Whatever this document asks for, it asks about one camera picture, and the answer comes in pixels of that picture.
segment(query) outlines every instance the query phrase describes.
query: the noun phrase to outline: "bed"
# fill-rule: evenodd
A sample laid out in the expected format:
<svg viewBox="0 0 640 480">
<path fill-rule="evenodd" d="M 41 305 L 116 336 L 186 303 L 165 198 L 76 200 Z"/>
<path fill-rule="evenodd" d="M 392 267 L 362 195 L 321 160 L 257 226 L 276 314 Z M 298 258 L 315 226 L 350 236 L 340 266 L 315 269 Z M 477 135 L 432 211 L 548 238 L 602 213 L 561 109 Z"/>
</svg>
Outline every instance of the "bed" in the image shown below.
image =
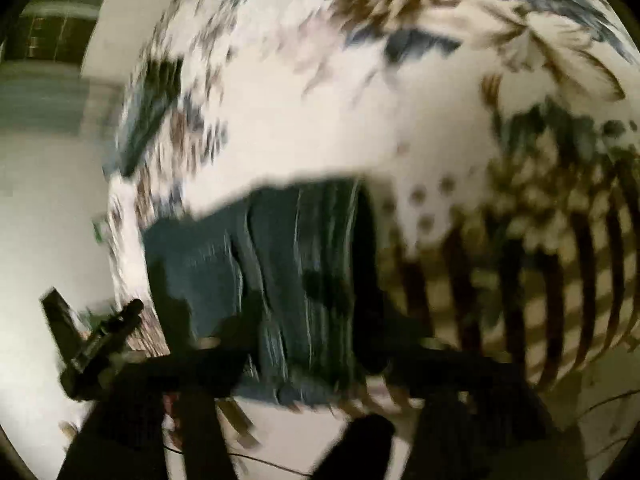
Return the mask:
<svg viewBox="0 0 640 480">
<path fill-rule="evenodd" d="M 433 338 L 539 390 L 633 340 L 640 54 L 605 0 L 174 0 L 123 124 L 149 62 L 176 60 L 178 95 L 110 176 L 138 349 L 169 351 L 145 230 L 334 176 L 364 183 L 380 286 Z"/>
</svg>

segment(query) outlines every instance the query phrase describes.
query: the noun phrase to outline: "floral bedsheet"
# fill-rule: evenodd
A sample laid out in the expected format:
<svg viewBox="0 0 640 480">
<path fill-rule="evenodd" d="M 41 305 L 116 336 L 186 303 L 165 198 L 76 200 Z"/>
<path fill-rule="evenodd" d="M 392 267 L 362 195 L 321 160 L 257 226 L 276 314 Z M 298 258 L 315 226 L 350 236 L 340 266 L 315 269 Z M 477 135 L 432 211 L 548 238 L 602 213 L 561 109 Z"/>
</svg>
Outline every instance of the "floral bedsheet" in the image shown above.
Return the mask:
<svg viewBox="0 0 640 480">
<path fill-rule="evenodd" d="M 605 0 L 175 0 L 132 84 L 178 57 L 177 106 L 110 182 L 149 354 L 142 230 L 337 174 L 369 188 L 382 287 L 456 348 L 545 388 L 638 322 L 640 54 Z"/>
</svg>

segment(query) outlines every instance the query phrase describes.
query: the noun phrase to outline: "cable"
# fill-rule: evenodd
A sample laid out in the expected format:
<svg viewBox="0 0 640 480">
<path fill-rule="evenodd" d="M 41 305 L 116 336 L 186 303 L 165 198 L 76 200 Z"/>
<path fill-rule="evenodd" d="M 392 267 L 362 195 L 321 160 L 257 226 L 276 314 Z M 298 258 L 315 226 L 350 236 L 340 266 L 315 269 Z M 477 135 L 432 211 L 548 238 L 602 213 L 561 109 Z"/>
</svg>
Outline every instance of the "cable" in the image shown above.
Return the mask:
<svg viewBox="0 0 640 480">
<path fill-rule="evenodd" d="M 173 447 L 169 447 L 167 446 L 167 444 L 162 444 L 163 447 L 171 452 L 177 453 L 178 455 L 184 455 L 183 452 L 181 452 L 180 450 L 174 449 Z M 240 453 L 229 453 L 229 456 L 237 456 L 238 458 L 246 458 L 248 460 L 253 460 L 254 462 L 260 462 L 261 464 L 265 464 L 265 465 L 270 465 L 271 467 L 274 467 L 276 469 L 280 469 L 281 471 L 286 471 L 287 473 L 292 473 L 294 475 L 299 475 L 299 476 L 303 476 L 306 478 L 311 478 L 311 475 L 309 475 L 308 473 L 303 473 L 302 471 L 297 471 L 295 469 L 290 469 L 288 467 L 284 467 L 283 465 L 278 465 L 278 464 L 274 464 L 272 462 L 267 462 L 266 460 L 262 460 L 261 458 L 256 458 L 255 456 L 248 456 L 248 455 L 243 455 Z"/>
<path fill-rule="evenodd" d="M 635 394 L 640 394 L 640 390 L 629 390 L 628 392 L 625 392 L 624 394 L 616 395 L 616 396 L 613 396 L 613 397 L 609 397 L 609 399 L 605 399 L 605 400 L 601 400 L 600 402 L 596 402 L 593 406 L 591 406 L 590 408 L 587 408 L 580 415 L 578 415 L 578 420 L 583 418 L 587 413 L 592 412 L 593 410 L 595 410 L 596 408 L 599 408 L 600 406 L 602 406 L 604 404 L 609 404 L 610 402 L 613 402 L 614 400 L 624 399 L 625 397 L 630 397 L 630 396 L 635 395 Z"/>
<path fill-rule="evenodd" d="M 627 440 L 629 440 L 630 437 L 628 436 L 624 436 L 622 438 L 619 438 L 617 440 L 614 440 L 611 444 L 609 444 L 608 446 L 603 447 L 599 452 L 594 453 L 593 455 L 591 455 L 590 457 L 588 457 L 586 460 L 587 462 L 589 460 L 593 460 L 594 458 L 599 457 L 601 454 L 603 454 L 605 451 L 608 451 L 609 449 L 611 449 L 612 447 L 614 447 L 616 444 L 620 444 L 621 442 L 626 442 Z"/>
</svg>

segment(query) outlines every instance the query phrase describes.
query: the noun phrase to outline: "floral pattern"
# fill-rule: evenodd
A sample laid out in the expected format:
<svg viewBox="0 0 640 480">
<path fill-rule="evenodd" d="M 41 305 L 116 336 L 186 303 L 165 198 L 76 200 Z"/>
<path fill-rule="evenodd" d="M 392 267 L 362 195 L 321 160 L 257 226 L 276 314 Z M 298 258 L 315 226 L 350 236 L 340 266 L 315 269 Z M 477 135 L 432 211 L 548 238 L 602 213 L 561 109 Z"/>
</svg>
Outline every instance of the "floral pattern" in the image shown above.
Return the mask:
<svg viewBox="0 0 640 480">
<path fill-rule="evenodd" d="M 386 293 L 446 344 L 546 388 L 634 329 L 639 53 L 605 0 L 176 0 L 132 86 L 179 57 L 177 106 L 111 177 L 149 353 L 141 230 L 336 174 L 369 188 Z"/>
</svg>

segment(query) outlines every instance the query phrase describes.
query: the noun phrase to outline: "wall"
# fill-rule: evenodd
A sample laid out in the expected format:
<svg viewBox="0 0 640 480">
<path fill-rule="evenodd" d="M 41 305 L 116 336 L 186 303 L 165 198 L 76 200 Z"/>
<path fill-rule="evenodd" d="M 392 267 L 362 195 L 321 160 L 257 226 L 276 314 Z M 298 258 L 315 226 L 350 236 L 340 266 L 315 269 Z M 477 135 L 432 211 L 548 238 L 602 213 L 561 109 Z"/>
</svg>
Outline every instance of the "wall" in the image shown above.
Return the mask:
<svg viewBox="0 0 640 480">
<path fill-rule="evenodd" d="M 101 163 L 79 136 L 0 133 L 0 425 L 40 480 L 56 477 L 58 423 L 80 406 L 58 386 L 38 298 L 51 286 L 73 307 L 113 297 L 91 224 L 106 208 Z"/>
<path fill-rule="evenodd" d="M 82 75 L 124 83 L 171 0 L 104 0 Z"/>
</svg>

